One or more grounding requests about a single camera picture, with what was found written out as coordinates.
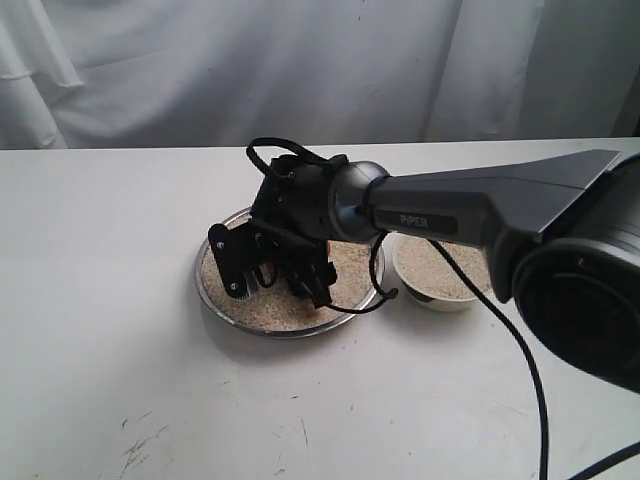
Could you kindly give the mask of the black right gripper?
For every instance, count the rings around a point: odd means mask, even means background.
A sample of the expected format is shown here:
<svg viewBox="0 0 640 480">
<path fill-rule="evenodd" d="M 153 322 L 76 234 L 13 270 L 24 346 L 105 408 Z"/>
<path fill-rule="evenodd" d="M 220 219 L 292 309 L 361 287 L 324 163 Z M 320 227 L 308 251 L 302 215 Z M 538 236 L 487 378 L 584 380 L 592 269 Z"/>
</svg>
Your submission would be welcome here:
<svg viewBox="0 0 640 480">
<path fill-rule="evenodd" d="M 332 304 L 330 286 L 337 281 L 337 272 L 329 260 L 327 241 L 265 230 L 258 230 L 253 239 L 258 253 L 252 274 L 260 287 L 271 288 L 283 279 L 294 297 L 310 300 L 315 308 Z"/>
</svg>

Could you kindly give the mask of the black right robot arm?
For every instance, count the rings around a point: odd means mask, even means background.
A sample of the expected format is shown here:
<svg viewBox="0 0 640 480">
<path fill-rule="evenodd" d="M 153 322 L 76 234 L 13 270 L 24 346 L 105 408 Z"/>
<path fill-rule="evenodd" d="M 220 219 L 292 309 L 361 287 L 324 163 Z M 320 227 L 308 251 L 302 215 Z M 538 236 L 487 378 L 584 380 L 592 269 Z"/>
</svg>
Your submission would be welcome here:
<svg viewBox="0 0 640 480">
<path fill-rule="evenodd" d="M 525 163 L 394 176 L 258 138 L 255 219 L 317 240 L 383 232 L 479 249 L 495 297 L 569 365 L 639 388 L 639 159 L 586 150 Z"/>
</svg>

